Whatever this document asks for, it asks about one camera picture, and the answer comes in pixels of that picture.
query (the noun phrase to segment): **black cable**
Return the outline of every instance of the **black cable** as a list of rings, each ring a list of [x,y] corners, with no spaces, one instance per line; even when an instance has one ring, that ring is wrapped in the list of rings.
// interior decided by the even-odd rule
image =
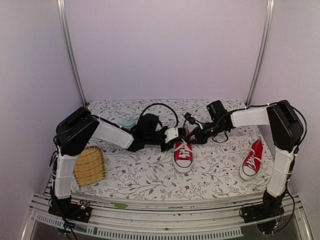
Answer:
[[[274,105],[274,104],[276,104],[276,103],[278,103],[278,102],[275,101],[275,102],[269,103],[269,106]],[[263,107],[268,107],[268,104],[250,105],[250,106],[248,106],[247,108],[249,109],[249,108],[263,108]]]
[[[242,209],[244,208],[244,206],[247,206],[247,205],[251,205],[251,206],[254,206],[254,207],[256,207],[256,208],[261,208],[261,207],[258,207],[257,205],[252,204],[252,203],[245,203],[245,204],[243,204],[243,205],[241,206],[241,208],[239,209],[239,216],[242,217],[242,218],[244,218],[244,216],[242,215]]]
[[[57,158],[57,153],[58,153],[57,150],[55,150],[55,151],[52,153],[51,158],[50,158],[49,167],[51,167],[52,163],[56,160],[56,158]]]
[[[53,204],[55,205],[55,208],[58,210],[59,214],[61,215],[61,218],[62,220],[64,221],[64,224],[67,225],[72,233],[72,235],[74,236],[74,239],[75,240],[79,240],[73,230],[73,228],[70,226],[70,223],[68,222],[68,220],[65,218],[65,216],[62,214],[60,208],[58,207],[58,204],[56,202],[56,198],[55,196],[52,194],[53,193],[53,188],[52,186],[50,187],[50,195],[51,195],[51,201],[53,202]]]
[[[72,240],[72,238],[69,237],[67,233],[65,234],[65,236],[66,236],[67,239]]]
[[[187,119],[184,120],[184,122],[183,122],[183,125],[182,125],[183,128],[185,128],[186,122],[187,122]]]
[[[158,124],[160,125],[161,128],[164,127],[163,124],[162,124],[162,122],[161,122],[160,120],[158,121]]]
[[[153,107],[153,106],[157,106],[157,105],[164,106],[164,107],[166,107],[166,108],[168,108],[168,109],[171,110],[171,112],[172,112],[173,115],[175,116],[175,126],[174,126],[174,127],[176,128],[176,127],[178,126],[178,124],[179,124],[178,115],[176,114],[175,110],[173,110],[170,106],[168,106],[167,104],[161,103],[161,102],[152,103],[152,104],[150,104],[149,106],[147,106],[147,107],[141,112],[139,118],[141,118],[141,117],[143,116],[143,114],[144,114],[149,108],[151,108],[151,107]]]
[[[217,143],[217,144],[223,144],[223,143],[225,143],[226,141],[229,140],[229,137],[228,137],[228,135],[227,135],[227,131],[224,131],[224,135],[225,135],[225,140],[223,140],[223,141],[217,141],[217,140],[215,140],[215,139],[212,137],[212,141],[214,141],[214,142]]]

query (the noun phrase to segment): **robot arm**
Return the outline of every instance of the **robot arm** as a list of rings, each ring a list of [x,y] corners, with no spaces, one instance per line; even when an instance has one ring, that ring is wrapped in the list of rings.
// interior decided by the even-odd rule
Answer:
[[[286,194],[287,181],[293,171],[304,127],[294,108],[283,100],[264,107],[227,112],[220,101],[207,106],[212,122],[197,126],[188,138],[193,144],[205,144],[208,138],[244,126],[270,126],[275,146],[272,176],[263,194],[263,203],[242,209],[246,223],[283,214],[282,199]],[[184,116],[191,124],[196,121],[190,114]]]
[[[148,113],[139,118],[132,130],[127,130],[92,115],[85,107],[77,109],[57,126],[53,139],[57,146],[53,165],[54,195],[57,199],[70,197],[76,160],[90,138],[106,141],[130,152],[143,149],[145,145],[160,145],[162,152],[173,148],[178,141],[177,136],[184,136],[185,130],[167,126],[157,130],[159,122],[158,116]]]

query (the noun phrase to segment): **wire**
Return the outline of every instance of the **wire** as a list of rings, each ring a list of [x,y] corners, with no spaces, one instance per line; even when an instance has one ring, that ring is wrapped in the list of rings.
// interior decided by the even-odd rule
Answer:
[[[183,128],[185,128],[185,126],[186,126],[186,122],[187,122],[187,119],[186,119],[186,120],[184,120],[184,122],[183,122],[183,125],[182,125],[182,127],[183,127]]]
[[[280,215],[280,219],[278,220],[278,223],[280,224],[280,221],[282,220],[282,218],[283,218],[284,216],[282,215],[281,212],[279,212],[279,215]]]
[[[161,128],[164,127],[163,124],[162,124],[162,122],[161,122],[160,120],[158,121],[158,124],[160,125]]]
[[[176,127],[178,126],[178,124],[179,124],[179,119],[178,119],[177,113],[176,113],[175,110],[173,110],[170,106],[168,106],[167,104],[161,103],[161,102],[152,103],[152,104],[150,104],[149,106],[147,106],[147,107],[141,112],[139,118],[141,118],[141,117],[143,116],[143,114],[144,114],[149,108],[151,108],[151,107],[153,107],[153,106],[157,106],[157,105],[164,106],[164,107],[166,107],[166,108],[168,108],[168,109],[171,110],[171,112],[172,112],[173,115],[175,116],[175,126],[174,126],[174,127],[176,128]]]
[[[254,204],[252,204],[252,203],[245,203],[245,204],[243,204],[242,206],[241,206],[241,208],[239,209],[239,216],[240,217],[244,217],[243,215],[242,215],[242,209],[244,208],[244,206],[247,206],[247,205],[251,205],[251,206],[254,206],[254,207],[256,207],[256,208],[261,208],[261,207],[258,207],[257,205],[254,205]]]
[[[228,137],[228,135],[227,135],[227,131],[224,131],[224,135],[225,135],[225,140],[223,140],[223,141],[217,141],[217,140],[215,140],[215,139],[212,137],[212,141],[214,141],[214,142],[217,143],[217,144],[223,144],[223,143],[225,143],[226,141],[229,140],[229,137]]]
[[[64,235],[66,236],[67,239],[72,240],[72,238],[68,236],[68,233],[65,232]]]
[[[51,158],[50,158],[49,167],[51,167],[52,163],[57,159],[57,153],[58,153],[57,150],[55,150],[55,151],[52,153]]]

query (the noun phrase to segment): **white rubber sole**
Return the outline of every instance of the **white rubber sole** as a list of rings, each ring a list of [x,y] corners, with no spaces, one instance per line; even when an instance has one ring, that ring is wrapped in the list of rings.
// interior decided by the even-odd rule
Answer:
[[[247,174],[245,174],[243,170],[243,164],[240,165],[239,173],[240,173],[240,177],[246,181],[250,181],[254,179],[256,176],[258,176],[258,172],[253,176],[248,176]]]
[[[176,163],[175,159],[173,159],[173,166],[174,166],[175,170],[177,170],[179,173],[185,174],[185,173],[189,172],[189,171],[191,170],[193,164],[194,164],[194,163],[192,162],[192,163],[190,164],[190,166],[188,166],[188,167],[180,167],[180,166]]]

